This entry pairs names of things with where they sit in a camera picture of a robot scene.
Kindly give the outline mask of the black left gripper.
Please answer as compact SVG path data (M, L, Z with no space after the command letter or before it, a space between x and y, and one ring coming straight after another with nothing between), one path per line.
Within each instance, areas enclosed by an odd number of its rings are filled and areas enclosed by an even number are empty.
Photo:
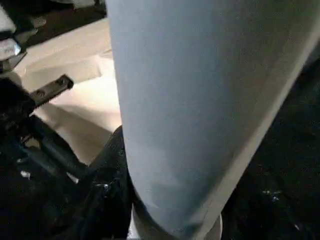
M35 111L62 93L71 90L74 82L62 75L46 85L28 92L9 77L0 80L0 164L11 165L24 159L30 148L44 153L64 171L77 179L87 173L70 145Z

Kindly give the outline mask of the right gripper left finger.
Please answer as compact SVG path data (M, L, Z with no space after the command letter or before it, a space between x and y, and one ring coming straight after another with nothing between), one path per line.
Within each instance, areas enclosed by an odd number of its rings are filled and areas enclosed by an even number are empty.
M125 240L131 222L133 187L123 128L119 126L88 167L88 192L74 222L76 240Z

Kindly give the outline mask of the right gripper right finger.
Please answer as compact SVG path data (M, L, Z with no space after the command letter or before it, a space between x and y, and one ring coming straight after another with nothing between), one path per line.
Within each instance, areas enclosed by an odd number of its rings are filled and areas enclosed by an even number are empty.
M320 152L257 151L222 223L224 240L318 240Z

